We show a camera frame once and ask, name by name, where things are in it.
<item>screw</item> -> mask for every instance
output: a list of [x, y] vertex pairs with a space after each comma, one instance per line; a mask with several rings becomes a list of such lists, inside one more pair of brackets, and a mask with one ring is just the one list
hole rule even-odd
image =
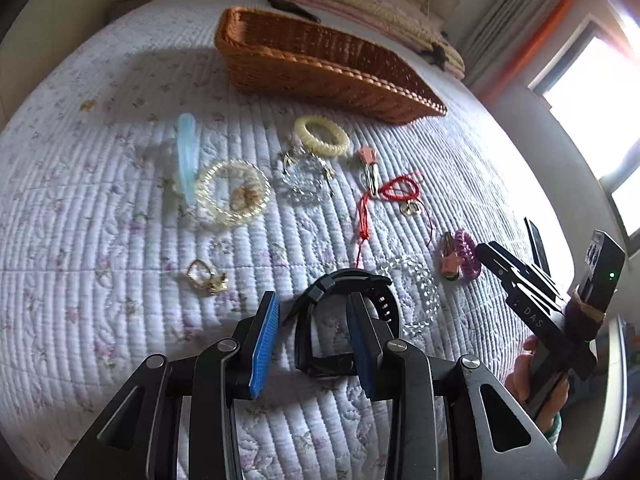
[[221, 352], [232, 352], [236, 348], [238, 348], [238, 343], [233, 339], [221, 339], [218, 341], [218, 350]]
[[400, 352], [404, 352], [407, 348], [406, 343], [402, 341], [402, 339], [392, 339], [386, 344], [386, 347], [392, 352], [396, 352], [398, 354]]
[[152, 370], [154, 368], [161, 367], [163, 364], [164, 364], [164, 357], [162, 357], [161, 355], [156, 354], [146, 358], [146, 367], [151, 368]]
[[470, 368], [471, 370], [480, 366], [480, 359], [478, 359], [475, 355], [466, 354], [463, 355], [460, 360], [462, 361], [463, 367]]

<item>quilted bedspread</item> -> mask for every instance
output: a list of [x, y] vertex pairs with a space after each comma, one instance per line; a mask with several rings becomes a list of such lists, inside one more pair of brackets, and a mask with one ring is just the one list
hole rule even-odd
[[[556, 216], [505, 133], [455, 79], [347, 20], [324, 23], [399, 52], [449, 107], [446, 118], [390, 127], [362, 116], [267, 95], [238, 93], [213, 45], [229, 6], [266, 0], [156, 0], [100, 31], [47, 77], [0, 136], [0, 431], [24, 465], [52, 479], [97, 413], [151, 353], [194, 355], [251, 315], [265, 290], [283, 304], [322, 274], [354, 265], [363, 144], [379, 153], [383, 181], [421, 170], [434, 238], [465, 228], [530, 260], [523, 217], [540, 228], [551, 271], [568, 286], [573, 266]], [[279, 153], [301, 114], [341, 124], [350, 155], [332, 162], [335, 195], [292, 203], [276, 192], [265, 215], [231, 230], [204, 228], [172, 191], [175, 120], [197, 121], [200, 165], [257, 164], [274, 187]], [[399, 255], [432, 271], [436, 323], [405, 334], [427, 354], [471, 352], [503, 379], [526, 327], [483, 272], [441, 282], [429, 222], [398, 204], [369, 204], [363, 265]], [[184, 273], [200, 258], [228, 273], [229, 290], [202, 296]], [[405, 319], [423, 304], [411, 272], [393, 271]], [[348, 348], [344, 309], [318, 309], [318, 353]], [[293, 326], [280, 330], [270, 376], [255, 402], [236, 406], [247, 479], [376, 479], [386, 463], [389, 410], [357, 378], [315, 381], [292, 362]], [[178, 478], [188, 477], [188, 403]]]

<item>wicker basket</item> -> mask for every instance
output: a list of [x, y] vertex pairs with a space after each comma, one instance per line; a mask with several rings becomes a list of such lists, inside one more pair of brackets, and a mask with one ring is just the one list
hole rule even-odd
[[316, 23], [233, 7], [220, 19], [216, 47], [242, 91], [305, 98], [389, 124], [447, 113], [398, 55]]

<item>charm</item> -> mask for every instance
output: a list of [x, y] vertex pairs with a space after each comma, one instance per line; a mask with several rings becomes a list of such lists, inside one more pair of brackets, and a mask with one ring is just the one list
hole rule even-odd
[[[420, 308], [416, 306], [411, 313], [411, 321], [404, 320], [402, 324], [404, 332], [409, 337], [414, 337], [436, 321], [440, 307], [438, 290], [429, 267], [420, 262], [416, 256], [397, 256], [378, 264], [379, 272], [390, 278], [392, 277], [391, 271], [395, 269], [405, 272], [411, 277], [417, 287], [418, 295], [420, 295]], [[402, 310], [401, 313], [404, 319], [405, 314]]]
[[421, 214], [422, 208], [416, 200], [408, 200], [400, 206], [400, 211], [407, 216], [413, 216]]
[[214, 276], [209, 266], [197, 258], [191, 262], [187, 269], [187, 278], [196, 288], [205, 290], [212, 296], [228, 289], [226, 273], [220, 272]]
[[240, 211], [255, 206], [260, 201], [260, 193], [252, 186], [236, 187], [231, 192], [231, 211]]
[[447, 231], [442, 235], [442, 257], [440, 259], [440, 273], [446, 280], [455, 282], [460, 277], [460, 262], [462, 258], [456, 253], [453, 236]]

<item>yellow bracelet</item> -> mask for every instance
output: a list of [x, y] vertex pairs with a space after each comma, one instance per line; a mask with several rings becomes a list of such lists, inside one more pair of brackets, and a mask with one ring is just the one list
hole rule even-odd
[[[327, 144], [326, 142], [322, 142], [322, 140], [314, 137], [309, 130], [306, 129], [308, 124], [319, 124], [320, 126], [324, 126], [329, 132], [331, 136], [334, 138], [333, 144]], [[339, 156], [347, 153], [351, 142], [347, 134], [344, 130], [338, 126], [333, 121], [330, 121], [326, 117], [318, 116], [318, 115], [305, 115], [302, 117], [298, 117], [296, 119], [296, 123], [293, 126], [293, 129], [307, 149], [310, 152], [315, 153], [316, 155], [323, 156]]]

